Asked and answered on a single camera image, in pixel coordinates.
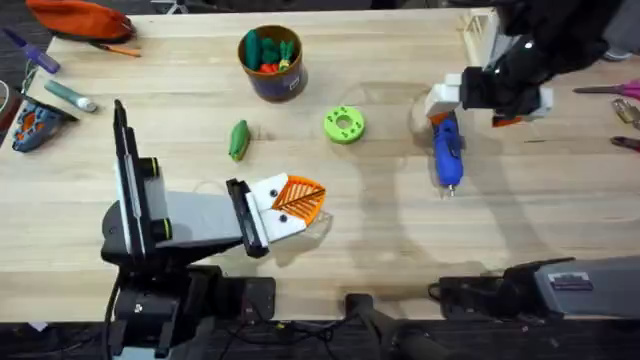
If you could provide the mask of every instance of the glue gun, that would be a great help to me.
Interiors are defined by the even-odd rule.
[[[451,196],[454,196],[463,173],[462,141],[455,113],[450,112],[439,123],[432,121],[432,127],[438,181],[443,188],[449,189]]]

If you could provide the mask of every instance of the green donut toy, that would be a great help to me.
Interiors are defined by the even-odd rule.
[[[338,144],[358,140],[364,133],[364,125],[362,114],[350,106],[337,106],[324,117],[324,132]]]

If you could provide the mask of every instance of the cup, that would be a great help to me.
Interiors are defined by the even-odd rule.
[[[293,61],[285,71],[270,74],[253,71],[244,63],[245,35],[240,44],[238,44],[238,59],[244,72],[249,77],[253,89],[258,96],[269,102],[277,103],[293,99],[307,85],[307,71],[302,64],[302,43],[300,38],[293,30],[280,25],[264,25],[255,30],[260,39],[272,38],[278,46],[280,46],[281,41],[293,41],[294,50]]]

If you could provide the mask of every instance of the scissors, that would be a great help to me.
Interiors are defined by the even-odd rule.
[[[624,136],[614,136],[610,139],[610,141],[615,146],[620,146],[640,152],[640,140],[638,139],[632,139]]]
[[[577,94],[618,94],[640,100],[640,79],[620,85],[575,88],[573,92]]]

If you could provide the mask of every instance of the orange pouch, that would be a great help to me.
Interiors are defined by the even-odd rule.
[[[121,12],[81,0],[27,0],[40,24],[55,36],[103,44],[127,42],[135,34]]]

